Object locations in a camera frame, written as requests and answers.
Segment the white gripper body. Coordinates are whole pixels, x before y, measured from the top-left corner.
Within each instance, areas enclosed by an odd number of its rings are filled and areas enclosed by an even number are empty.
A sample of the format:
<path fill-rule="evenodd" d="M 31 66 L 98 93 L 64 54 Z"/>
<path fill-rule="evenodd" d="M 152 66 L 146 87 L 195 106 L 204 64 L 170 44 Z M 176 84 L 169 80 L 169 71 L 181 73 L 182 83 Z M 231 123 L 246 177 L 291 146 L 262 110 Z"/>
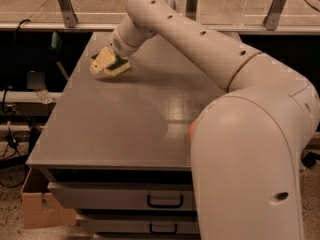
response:
<path fill-rule="evenodd" d="M 129 16 L 125 16 L 112 32 L 110 46 L 118 56 L 125 58 L 133 55 L 154 36 L 155 32 L 135 24 Z"/>

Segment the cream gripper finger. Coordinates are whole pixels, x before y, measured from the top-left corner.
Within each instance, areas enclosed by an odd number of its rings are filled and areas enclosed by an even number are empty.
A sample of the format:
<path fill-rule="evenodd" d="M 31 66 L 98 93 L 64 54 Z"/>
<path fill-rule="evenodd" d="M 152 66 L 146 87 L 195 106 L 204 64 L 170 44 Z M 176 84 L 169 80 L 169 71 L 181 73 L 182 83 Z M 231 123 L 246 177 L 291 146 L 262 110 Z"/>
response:
<path fill-rule="evenodd" d="M 116 55 L 110 47 L 104 47 L 98 54 L 91 57 L 90 72 L 94 75 L 114 64 Z"/>

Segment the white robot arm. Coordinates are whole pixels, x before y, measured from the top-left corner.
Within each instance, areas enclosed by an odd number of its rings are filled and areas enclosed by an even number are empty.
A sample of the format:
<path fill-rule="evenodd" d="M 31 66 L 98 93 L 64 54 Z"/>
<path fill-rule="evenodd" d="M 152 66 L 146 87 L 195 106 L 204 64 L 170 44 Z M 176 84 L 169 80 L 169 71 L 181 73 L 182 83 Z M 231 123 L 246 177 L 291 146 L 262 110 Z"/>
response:
<path fill-rule="evenodd" d="M 113 77 L 161 35 L 224 95 L 191 126 L 202 240 L 305 240 L 301 155 L 319 124 L 311 82 L 269 55 L 180 15 L 176 0 L 125 0 L 127 15 L 90 70 Z"/>

